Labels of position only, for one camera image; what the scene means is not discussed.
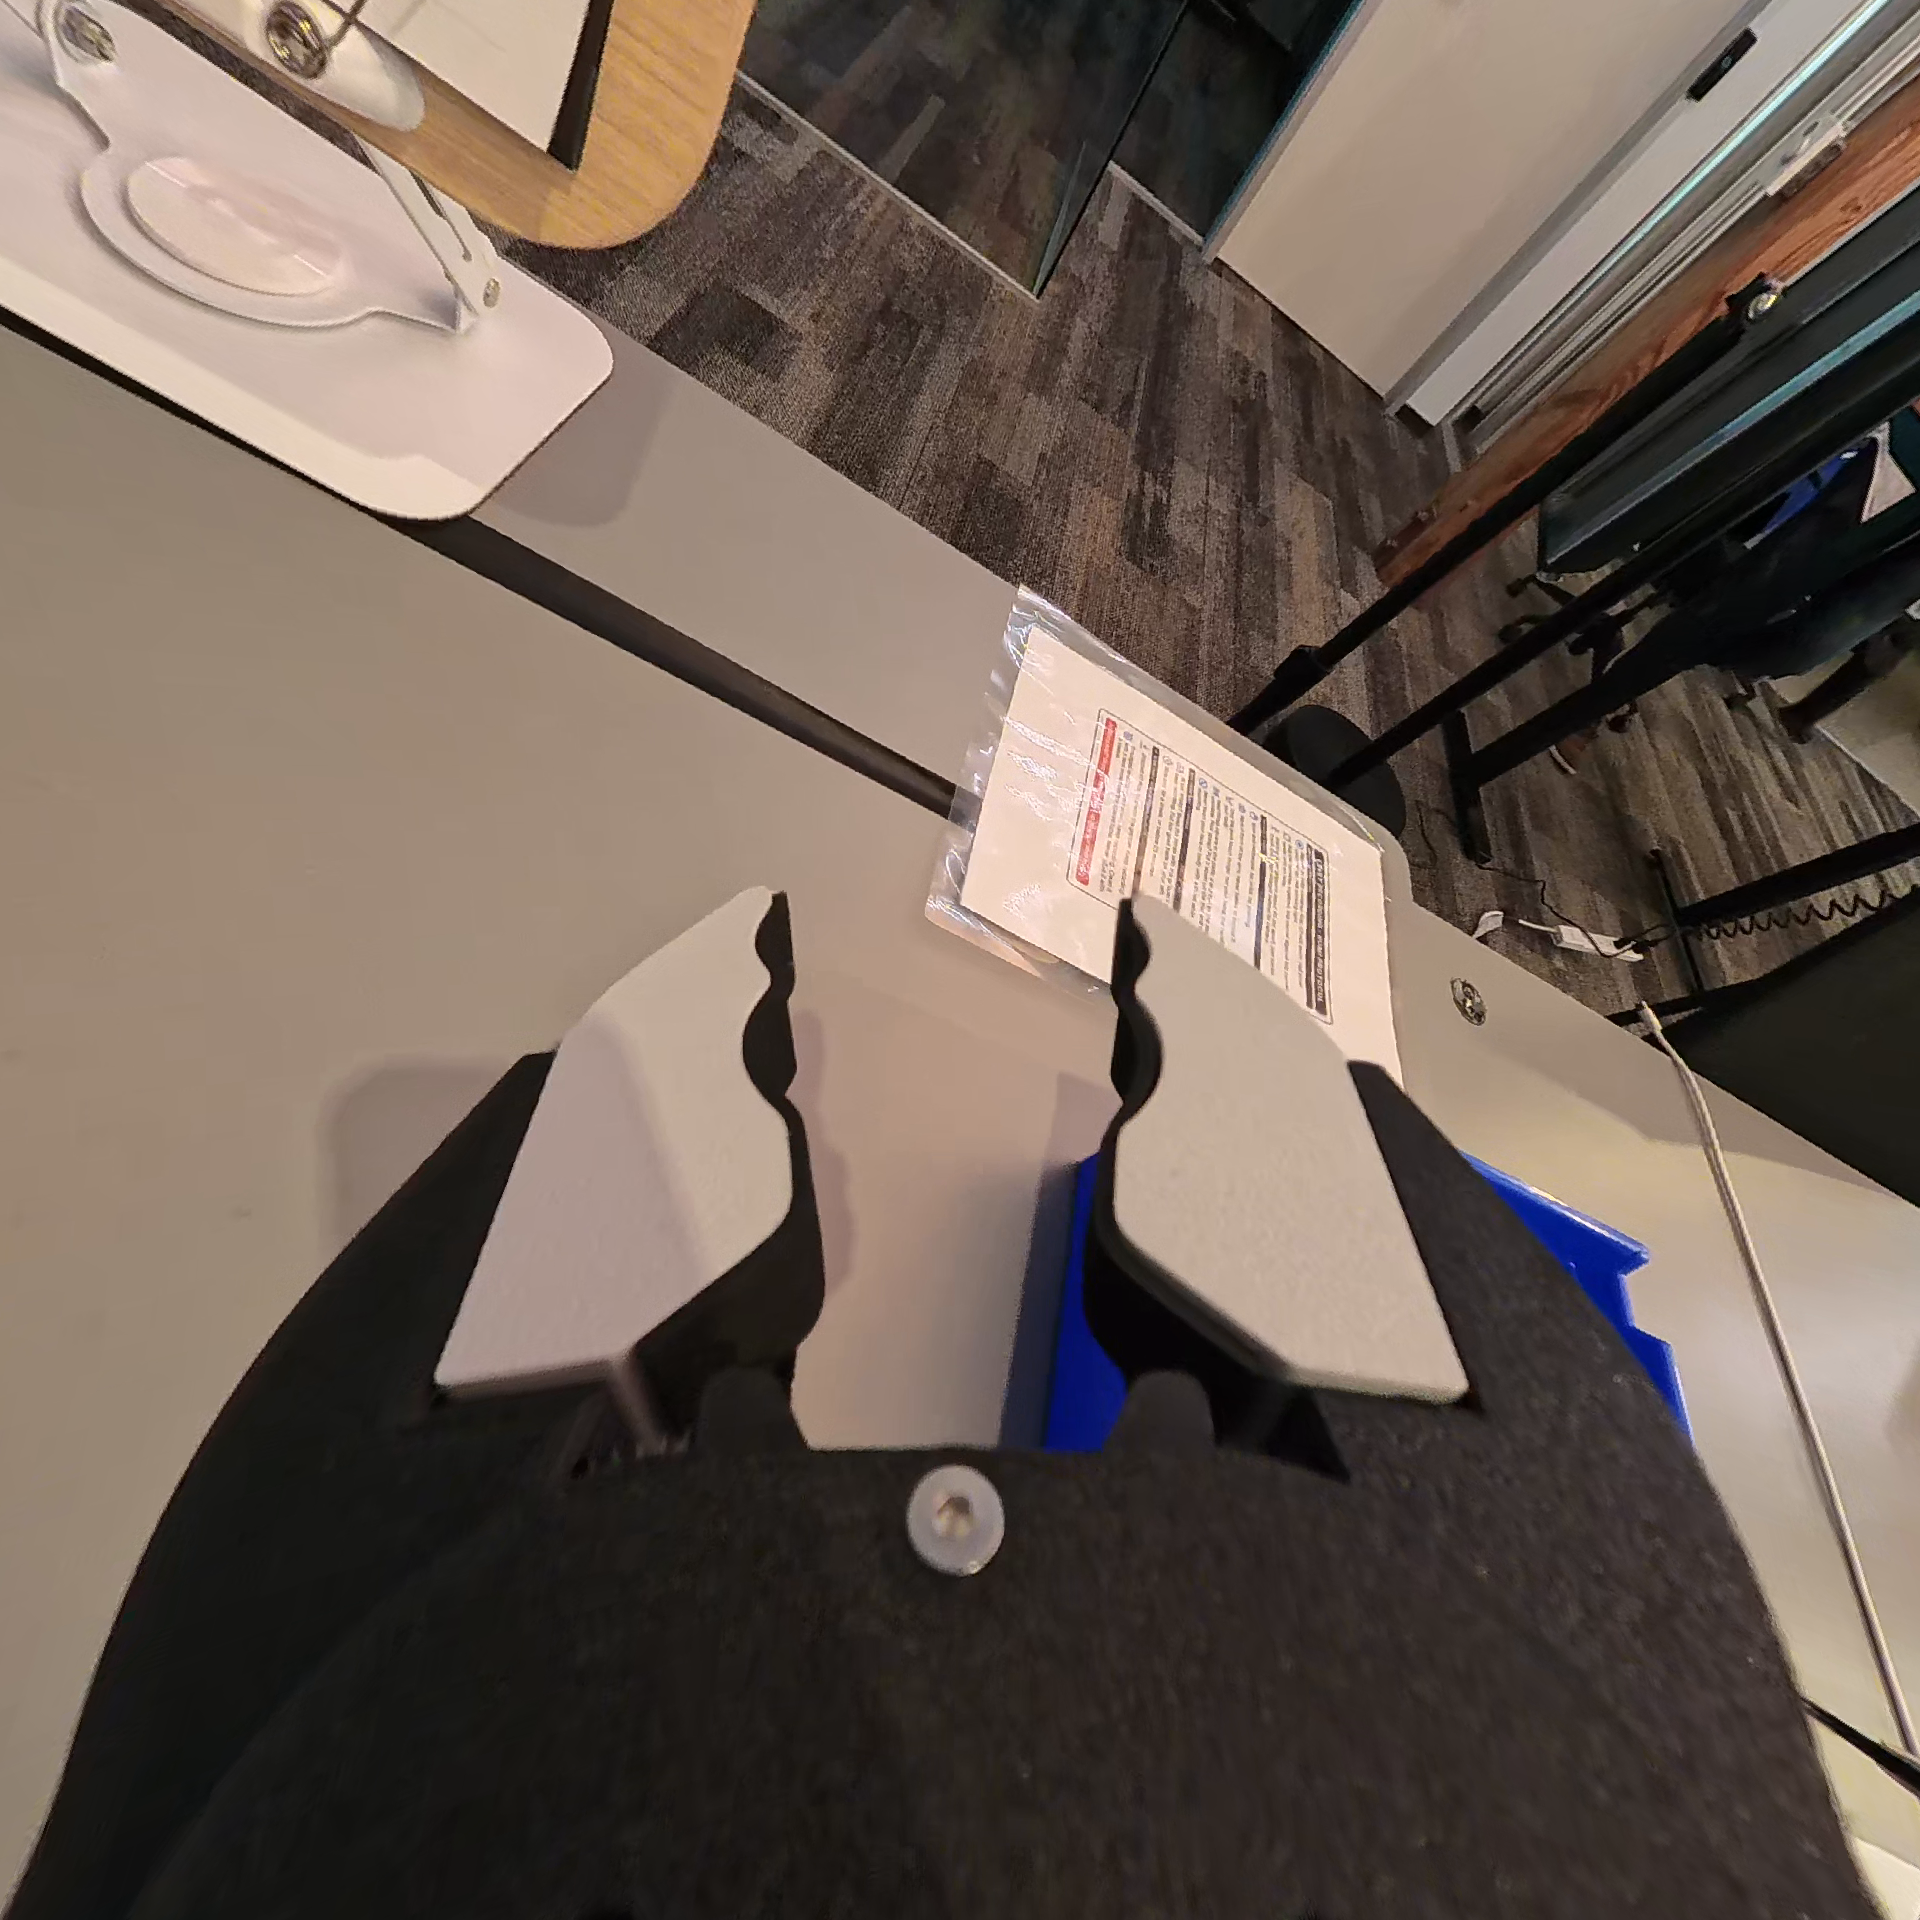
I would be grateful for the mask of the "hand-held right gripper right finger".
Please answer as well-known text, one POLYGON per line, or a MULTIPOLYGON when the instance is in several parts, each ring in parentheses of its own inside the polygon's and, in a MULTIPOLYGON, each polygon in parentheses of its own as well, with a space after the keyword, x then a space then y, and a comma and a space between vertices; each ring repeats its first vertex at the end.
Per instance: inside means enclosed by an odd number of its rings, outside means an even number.
POLYGON ((1225 1448, 1331 1448, 1315 1396, 1463 1409, 1362 1102, 1397 1081, 1156 897, 1119 906, 1113 1010, 1083 1317, 1126 1387, 1190 1383, 1225 1448))

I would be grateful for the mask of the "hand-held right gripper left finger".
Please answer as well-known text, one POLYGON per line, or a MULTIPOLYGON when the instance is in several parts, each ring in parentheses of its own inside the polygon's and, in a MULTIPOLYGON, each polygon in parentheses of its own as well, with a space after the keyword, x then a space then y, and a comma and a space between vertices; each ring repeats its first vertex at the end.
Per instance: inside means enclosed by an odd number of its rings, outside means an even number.
POLYGON ((793 1377, 828 1298, 791 1097, 793 928, 744 889, 561 1040, 438 1356, 449 1399, 602 1385, 649 1448, 735 1367, 793 1377))

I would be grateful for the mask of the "blue plastic bin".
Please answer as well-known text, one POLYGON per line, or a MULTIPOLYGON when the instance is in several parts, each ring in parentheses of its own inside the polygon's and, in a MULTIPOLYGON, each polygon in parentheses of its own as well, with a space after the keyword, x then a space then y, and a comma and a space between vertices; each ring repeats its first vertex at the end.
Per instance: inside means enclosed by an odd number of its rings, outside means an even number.
MULTIPOLYGON (((1681 1435, 1691 1437, 1691 1414, 1684 1409, 1675 1353, 1638 1324, 1638 1308, 1632 1306, 1630 1285, 1651 1261, 1648 1243, 1564 1206, 1493 1163, 1477 1155, 1470 1155, 1470 1163, 1617 1328, 1681 1435)), ((1068 1239, 1059 1276, 1044 1279, 1038 1294, 1038 1328, 1044 1332, 1043 1400, 1036 1414, 1023 1417, 1025 1428, 1016 1435, 1038 1439, 1044 1452, 1099 1450, 1113 1429, 1126 1399, 1126 1383, 1093 1340, 1083 1308, 1083 1256, 1091 1250, 1093 1189, 1099 1155, 1088 1155, 1075 1165, 1070 1180, 1068 1239)))

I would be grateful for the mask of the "round black stand base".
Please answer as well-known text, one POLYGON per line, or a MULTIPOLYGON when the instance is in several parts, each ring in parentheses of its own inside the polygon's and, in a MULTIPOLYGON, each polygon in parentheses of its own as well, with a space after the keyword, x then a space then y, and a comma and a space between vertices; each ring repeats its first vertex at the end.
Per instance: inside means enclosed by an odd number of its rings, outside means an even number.
POLYGON ((1341 805, 1368 818, 1387 837, 1403 840, 1407 799, 1394 763, 1383 761, 1351 780, 1336 780, 1336 772, 1373 744, 1364 729, 1341 712, 1324 706, 1286 710, 1261 736, 1261 744, 1305 780, 1341 798, 1341 805))

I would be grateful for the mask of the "paper sheet in plastic sleeve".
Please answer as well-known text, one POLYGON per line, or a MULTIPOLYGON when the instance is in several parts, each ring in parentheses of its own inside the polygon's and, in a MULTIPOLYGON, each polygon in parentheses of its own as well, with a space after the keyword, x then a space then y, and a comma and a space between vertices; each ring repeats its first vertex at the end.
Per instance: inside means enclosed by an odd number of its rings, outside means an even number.
POLYGON ((1387 830, 1020 587, 964 756, 928 918, 1078 997, 1156 897, 1400 1079, 1387 830))

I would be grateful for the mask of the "white tilting board stand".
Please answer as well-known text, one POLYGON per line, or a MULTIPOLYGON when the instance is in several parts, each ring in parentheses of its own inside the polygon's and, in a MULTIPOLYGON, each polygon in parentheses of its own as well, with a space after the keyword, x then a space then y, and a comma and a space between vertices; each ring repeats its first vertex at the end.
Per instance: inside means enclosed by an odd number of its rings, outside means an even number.
POLYGON ((467 208, 122 3, 5 3, 5 314, 400 519, 467 515, 615 368, 467 208))

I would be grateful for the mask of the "wooden standing desk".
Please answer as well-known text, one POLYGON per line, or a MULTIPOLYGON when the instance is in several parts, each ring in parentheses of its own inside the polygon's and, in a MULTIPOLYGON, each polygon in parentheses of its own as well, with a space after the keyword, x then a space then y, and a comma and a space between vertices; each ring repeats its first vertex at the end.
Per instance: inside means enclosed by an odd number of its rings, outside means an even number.
MULTIPOLYGON (((1719 242, 1619 322, 1516 427, 1477 454, 1428 511, 1383 541, 1383 611, 1394 616, 1410 608, 1522 519, 1534 519, 1537 536, 1537 512, 1550 494, 1719 366, 1796 279, 1907 192, 1918 192, 1918 83, 1902 84, 1854 131, 1815 138, 1813 159, 1789 173, 1784 192, 1733 219, 1719 242)), ((1751 512, 1785 491, 1767 491, 1751 512)), ((1383 732, 1378 743, 1336 772, 1336 780, 1351 780, 1383 761, 1394 763, 1410 743, 1440 732, 1447 772, 1465 775, 1460 823, 1478 857, 1478 791, 1512 772, 1522 748, 1542 751, 1544 725, 1528 722, 1493 748, 1472 751, 1465 710, 1508 684, 1525 663, 1542 660, 1548 646, 1598 637, 1635 587, 1658 584, 1751 512, 1719 511, 1698 525, 1675 529, 1642 553, 1601 568, 1598 587, 1550 611, 1519 640, 1507 640, 1497 658, 1463 674, 1410 717, 1383 732)))

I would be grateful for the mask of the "white cabinet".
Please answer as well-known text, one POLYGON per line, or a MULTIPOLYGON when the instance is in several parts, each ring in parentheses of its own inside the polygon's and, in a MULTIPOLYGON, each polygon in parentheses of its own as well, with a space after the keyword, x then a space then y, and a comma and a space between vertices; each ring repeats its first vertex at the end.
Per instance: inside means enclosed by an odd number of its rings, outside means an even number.
POLYGON ((1391 412, 1748 3, 1360 3, 1210 251, 1391 412))

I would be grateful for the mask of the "dark glass panel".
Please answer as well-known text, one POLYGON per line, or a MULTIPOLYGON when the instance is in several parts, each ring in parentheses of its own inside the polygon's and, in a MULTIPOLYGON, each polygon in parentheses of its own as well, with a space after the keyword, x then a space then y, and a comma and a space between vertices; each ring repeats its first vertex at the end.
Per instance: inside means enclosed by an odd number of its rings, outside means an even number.
POLYGON ((757 3, 742 74, 1028 290, 1109 169, 1210 236, 1354 3, 757 3))

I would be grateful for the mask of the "printed instruction sheet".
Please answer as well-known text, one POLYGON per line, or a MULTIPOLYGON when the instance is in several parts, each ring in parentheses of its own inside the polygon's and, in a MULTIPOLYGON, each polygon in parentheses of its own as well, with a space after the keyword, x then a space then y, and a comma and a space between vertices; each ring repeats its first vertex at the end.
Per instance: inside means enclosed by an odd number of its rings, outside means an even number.
POLYGON ((611 3, 362 3, 356 23, 568 169, 583 167, 611 3))

